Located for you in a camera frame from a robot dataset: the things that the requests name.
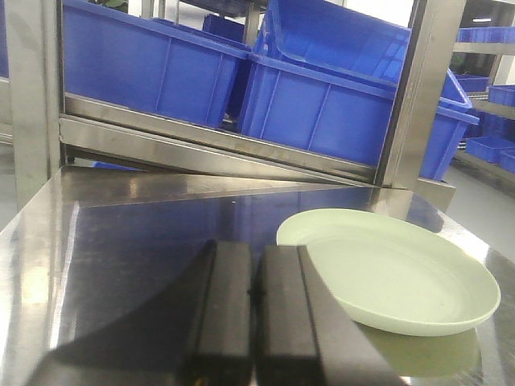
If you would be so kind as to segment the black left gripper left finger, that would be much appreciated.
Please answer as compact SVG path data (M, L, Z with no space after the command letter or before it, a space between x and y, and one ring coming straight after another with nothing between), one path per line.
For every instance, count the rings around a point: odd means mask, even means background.
M154 297L50 351L27 384L249 384L252 268L248 244L208 241Z

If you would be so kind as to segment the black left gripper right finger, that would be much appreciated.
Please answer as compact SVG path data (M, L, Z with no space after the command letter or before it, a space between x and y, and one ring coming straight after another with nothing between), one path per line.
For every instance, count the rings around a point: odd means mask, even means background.
M304 246L268 245L258 284L260 385L402 385L330 293Z

